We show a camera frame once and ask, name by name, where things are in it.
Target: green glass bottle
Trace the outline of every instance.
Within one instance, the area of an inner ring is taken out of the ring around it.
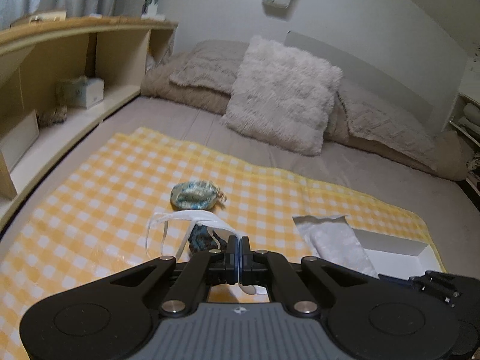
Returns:
[[[142,15],[155,16],[158,9],[158,0],[145,0]]]

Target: metal screw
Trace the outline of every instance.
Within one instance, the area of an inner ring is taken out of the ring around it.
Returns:
[[[185,309],[185,303],[181,300],[167,300],[162,303],[162,309],[166,312],[180,312]]]
[[[318,306],[309,300],[301,300],[294,304],[293,308],[302,314],[310,314],[318,309]]]

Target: mattress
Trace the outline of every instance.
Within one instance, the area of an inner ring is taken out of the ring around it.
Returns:
[[[325,142],[317,157],[243,137],[221,116],[167,100],[139,97],[87,136],[43,181],[0,243],[0,258],[48,193],[116,132],[145,126],[173,138],[203,144],[255,165],[286,169],[310,179],[343,185],[418,214],[427,224],[447,271],[480,278],[480,212],[460,187],[376,154]]]

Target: gingham pattern cloth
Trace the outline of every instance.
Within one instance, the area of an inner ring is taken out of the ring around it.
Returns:
[[[214,212],[250,237],[253,250],[284,254],[291,262],[311,254],[293,216],[345,214],[352,227],[420,240],[436,249],[415,214],[371,196],[294,173],[253,166],[206,147],[140,128],[116,134],[37,207],[1,264],[0,358],[27,359],[18,326],[40,299],[147,261],[146,224],[154,212],[172,212],[170,191],[206,179],[227,195]],[[171,223],[163,249],[175,254],[187,222]],[[163,227],[150,233],[159,255]],[[185,251],[180,259],[188,259]],[[265,302],[237,286],[217,286],[210,300]]]

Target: gray ribbed panel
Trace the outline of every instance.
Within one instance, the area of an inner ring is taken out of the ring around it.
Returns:
[[[239,307],[246,311],[237,313]],[[320,323],[279,303],[202,303],[194,315],[164,321],[132,360],[347,360]]]

